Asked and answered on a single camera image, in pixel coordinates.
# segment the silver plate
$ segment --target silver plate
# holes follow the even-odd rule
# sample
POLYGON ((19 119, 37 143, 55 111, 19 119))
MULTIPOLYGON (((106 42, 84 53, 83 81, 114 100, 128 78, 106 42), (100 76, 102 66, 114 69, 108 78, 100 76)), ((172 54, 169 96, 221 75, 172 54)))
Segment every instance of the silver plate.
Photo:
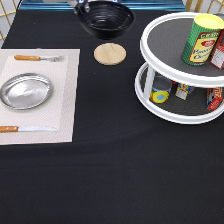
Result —
POLYGON ((13 109, 28 109, 47 100, 52 90, 52 83, 47 77, 36 73, 25 73, 3 84, 0 99, 13 109))

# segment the black bowl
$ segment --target black bowl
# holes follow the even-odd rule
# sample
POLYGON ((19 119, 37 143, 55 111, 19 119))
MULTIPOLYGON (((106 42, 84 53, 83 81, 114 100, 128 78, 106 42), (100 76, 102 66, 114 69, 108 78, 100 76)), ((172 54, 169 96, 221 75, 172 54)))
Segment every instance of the black bowl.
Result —
POLYGON ((126 6, 108 1, 89 3, 90 11, 78 11, 82 27, 91 35, 104 40, 126 33, 135 21, 134 13, 126 6))

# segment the wooden handle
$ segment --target wooden handle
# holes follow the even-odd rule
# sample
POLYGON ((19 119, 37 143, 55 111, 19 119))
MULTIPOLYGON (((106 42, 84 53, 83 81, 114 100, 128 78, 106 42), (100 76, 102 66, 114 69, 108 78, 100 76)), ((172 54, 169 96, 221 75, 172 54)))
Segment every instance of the wooden handle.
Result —
POLYGON ((0 132, 17 132, 17 126, 0 126, 0 132))
POLYGON ((16 60, 40 61, 40 57, 37 56, 16 55, 14 58, 16 60))

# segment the wooden coaster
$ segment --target wooden coaster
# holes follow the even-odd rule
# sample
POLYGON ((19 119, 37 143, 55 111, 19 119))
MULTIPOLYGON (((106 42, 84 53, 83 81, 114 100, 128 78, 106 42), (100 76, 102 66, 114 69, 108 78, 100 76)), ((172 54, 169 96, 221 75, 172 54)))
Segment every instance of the wooden coaster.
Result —
POLYGON ((107 43, 95 49, 94 57, 103 65, 117 65, 125 59, 126 51, 118 44, 107 43))

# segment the knife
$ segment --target knife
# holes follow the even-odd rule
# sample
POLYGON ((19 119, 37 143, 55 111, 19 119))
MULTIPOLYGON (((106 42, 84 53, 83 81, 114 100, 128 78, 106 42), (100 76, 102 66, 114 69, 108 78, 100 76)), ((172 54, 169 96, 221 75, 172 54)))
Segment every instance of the knife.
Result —
POLYGON ((41 60, 47 60, 50 62, 57 62, 64 59, 63 56, 57 56, 57 57, 51 57, 51 58, 42 58, 38 56, 26 56, 26 55, 15 55, 14 58, 16 60, 28 60, 28 61, 41 61, 41 60))
POLYGON ((0 126, 0 132, 20 132, 20 131, 57 131, 55 128, 49 127, 18 127, 18 126, 0 126))

